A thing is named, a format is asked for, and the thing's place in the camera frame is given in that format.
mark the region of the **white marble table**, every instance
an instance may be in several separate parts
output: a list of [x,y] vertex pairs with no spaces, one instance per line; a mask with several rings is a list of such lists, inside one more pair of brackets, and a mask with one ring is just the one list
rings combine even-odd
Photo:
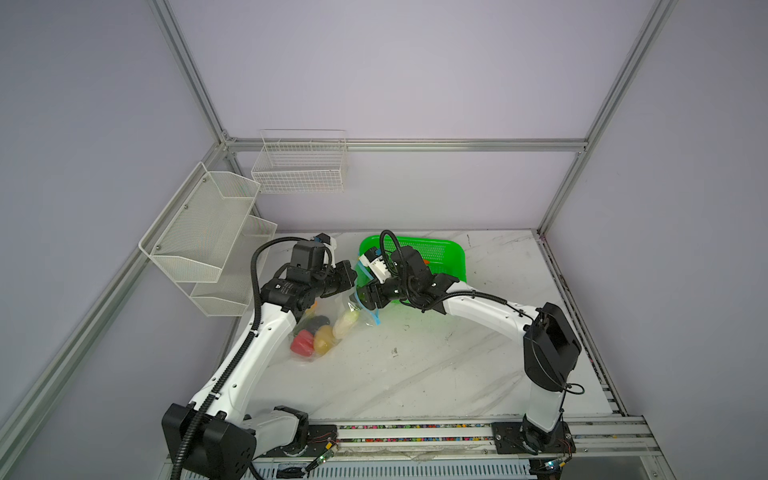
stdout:
[[[338,240],[336,260],[355,263],[360,242],[378,232],[327,233]],[[529,230],[396,233],[453,240],[466,252],[467,282],[473,287],[526,305],[555,303],[565,311]],[[270,249],[262,278],[289,260],[291,247],[285,243]],[[470,320],[422,314],[399,304],[382,310],[381,320],[380,326],[356,326],[314,362],[297,359],[286,339],[258,383],[248,412],[254,415],[287,405],[308,412],[314,420],[525,413],[530,380],[523,372],[522,351],[500,333]],[[566,415],[611,414],[583,351],[569,381],[582,384],[586,393],[566,396]]]

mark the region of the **white mesh rack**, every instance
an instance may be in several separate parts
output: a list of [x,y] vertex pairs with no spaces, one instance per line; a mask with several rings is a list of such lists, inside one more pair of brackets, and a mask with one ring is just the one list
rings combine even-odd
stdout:
[[344,191],[346,132],[262,130],[264,146],[251,175],[263,194]]
[[139,248],[207,316],[243,315],[253,296],[250,256],[277,225],[250,214],[258,182],[203,164],[190,176],[200,179],[173,220],[159,235],[155,220]]

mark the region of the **green plastic basket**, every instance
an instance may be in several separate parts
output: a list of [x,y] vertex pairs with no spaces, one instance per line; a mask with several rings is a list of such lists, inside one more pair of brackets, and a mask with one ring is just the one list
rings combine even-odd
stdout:
[[[435,240],[432,238],[397,237],[400,245],[410,245],[417,249],[432,273],[447,273],[457,277],[462,282],[467,281],[467,266],[462,246],[451,240]],[[366,238],[360,244],[360,255],[363,255],[371,247],[379,248],[379,236],[373,235]],[[395,251],[392,239],[384,239],[384,248],[389,252]],[[363,286],[369,282],[369,278],[362,272],[358,272],[357,285]]]

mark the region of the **black mounting plate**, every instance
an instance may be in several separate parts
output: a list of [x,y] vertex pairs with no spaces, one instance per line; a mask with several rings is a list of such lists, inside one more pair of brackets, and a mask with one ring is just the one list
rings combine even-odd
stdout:
[[[493,432],[493,442],[496,444],[496,453],[500,455],[521,454],[526,453],[530,455],[530,452],[519,445],[520,427],[523,422],[494,422],[491,424],[491,431]],[[576,445],[574,444],[571,430],[568,428],[568,424],[560,422],[558,427],[554,430],[555,438],[563,440],[571,446],[571,452],[576,451]],[[542,453],[554,453],[562,455],[563,449],[568,453],[568,447],[555,440],[552,445],[547,447]]]
[[[339,432],[336,425],[310,425],[310,432],[307,435],[306,449],[304,449],[299,456],[312,458],[320,456],[321,453],[326,451],[328,440],[336,441],[338,434]],[[282,458],[288,457],[288,455],[286,455],[282,448],[277,447],[269,450],[264,455],[261,455],[260,458],[262,457]]]

